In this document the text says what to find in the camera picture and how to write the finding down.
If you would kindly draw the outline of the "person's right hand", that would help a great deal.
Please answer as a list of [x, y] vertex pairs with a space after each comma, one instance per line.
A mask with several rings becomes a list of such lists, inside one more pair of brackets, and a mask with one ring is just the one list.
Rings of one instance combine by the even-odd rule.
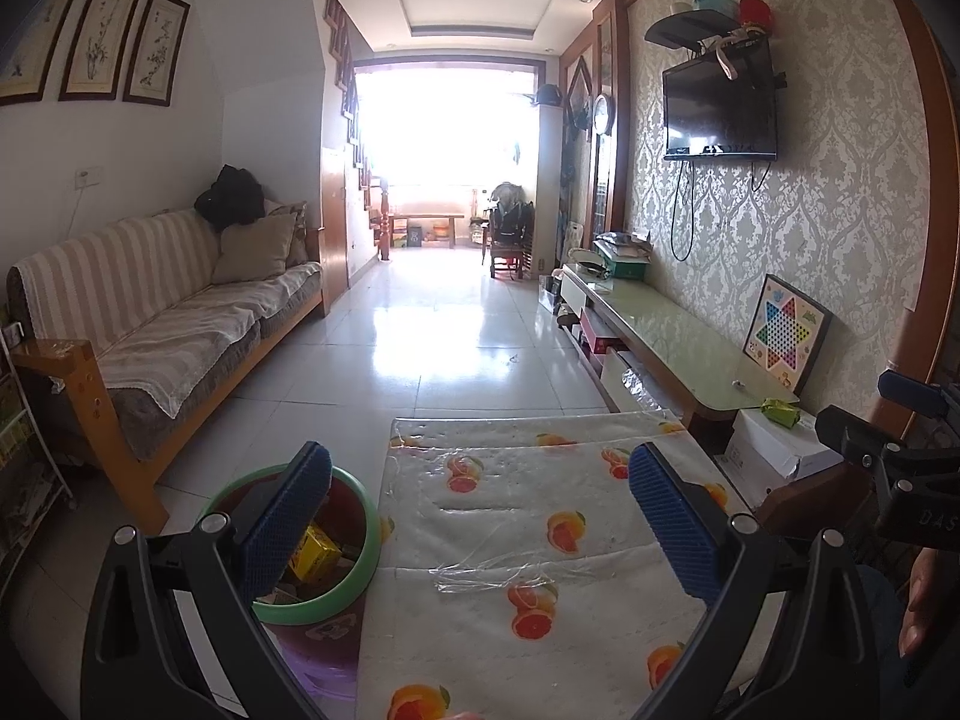
[[939, 562], [939, 551], [924, 548], [911, 567], [907, 611], [903, 614], [898, 637], [901, 658], [907, 658], [919, 649], [931, 627], [934, 585], [939, 574]]

